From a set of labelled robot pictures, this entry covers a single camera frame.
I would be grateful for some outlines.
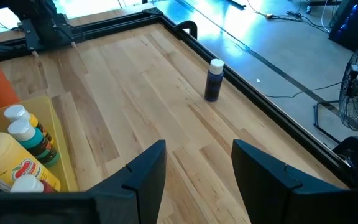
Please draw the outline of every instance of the paint squeeze bottle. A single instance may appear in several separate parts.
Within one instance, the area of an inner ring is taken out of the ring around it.
[[[11,188],[11,193],[52,193],[57,192],[51,185],[43,180],[38,180],[33,175],[19,177]]]
[[[53,166],[59,160],[59,153],[54,146],[28,121],[18,119],[9,125],[7,131],[45,167]]]
[[[22,105],[12,105],[4,111],[4,116],[11,122],[17,121],[18,119],[28,120],[31,126],[39,129],[41,133],[48,139],[48,141],[53,145],[55,144],[54,139],[49,134],[49,132],[42,126],[39,120],[34,116],[34,114],[29,113],[24,106]]]
[[[215,102],[219,98],[219,92],[223,81],[223,65],[223,61],[219,59],[212,59],[209,64],[204,93],[206,101]]]
[[[60,181],[12,136],[0,133],[0,189],[9,192],[15,180],[31,174],[60,190]]]

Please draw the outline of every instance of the wooden table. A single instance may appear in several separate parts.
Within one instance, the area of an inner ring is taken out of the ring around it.
[[[86,24],[147,7],[152,5],[70,23]],[[17,35],[0,34],[0,41]],[[345,187],[227,81],[219,100],[207,103],[203,92],[208,64],[160,24],[1,66],[23,100],[52,98],[80,190],[112,175],[156,140],[166,139],[161,223],[250,223],[232,170],[233,139]]]

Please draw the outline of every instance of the white bottle cap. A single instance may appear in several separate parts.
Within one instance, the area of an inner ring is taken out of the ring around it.
[[[11,125],[9,125],[7,131],[18,141],[30,140],[35,135],[35,128],[31,126],[29,121],[24,119],[14,121]]]
[[[214,75],[220,75],[223,72],[223,65],[224,62],[219,59],[212,59],[211,63],[209,64],[209,72]]]
[[[4,111],[4,116],[11,122],[18,119],[30,120],[30,113],[22,105],[12,105]]]
[[[43,192],[44,185],[33,175],[23,175],[19,177],[11,188],[11,193],[23,192]]]

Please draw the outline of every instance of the yellow tray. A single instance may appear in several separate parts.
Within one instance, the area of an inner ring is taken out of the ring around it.
[[[59,151],[60,160],[48,169],[59,178],[62,184],[62,192],[78,191],[70,156],[67,151],[66,141],[63,135],[62,125],[57,118],[52,102],[47,96],[41,96],[20,102],[30,113],[38,118],[40,123],[55,139],[55,147]],[[4,110],[0,108],[0,132],[7,132],[9,120],[4,117]]]

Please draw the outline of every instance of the concrete floor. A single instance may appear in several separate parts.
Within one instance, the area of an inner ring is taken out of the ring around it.
[[[138,0],[56,1],[60,12],[69,18],[107,11]],[[305,13],[307,2],[300,0],[249,0],[263,13],[283,15],[288,10]],[[224,0],[166,0],[154,2],[173,22],[195,21],[198,40],[265,95],[292,96],[304,88],[314,89],[342,80],[352,52],[328,40],[328,35],[307,24],[291,21],[268,21],[249,6],[245,10]],[[82,6],[83,10],[73,10]],[[328,26],[333,7],[327,6],[323,21]],[[320,24],[323,6],[314,7],[308,18]],[[300,94],[295,98],[272,98],[272,101],[305,127],[320,141],[333,148],[336,143],[314,126],[313,105],[319,100],[336,100],[339,87]],[[356,132],[342,125],[333,112],[320,109],[320,125],[339,140]]]

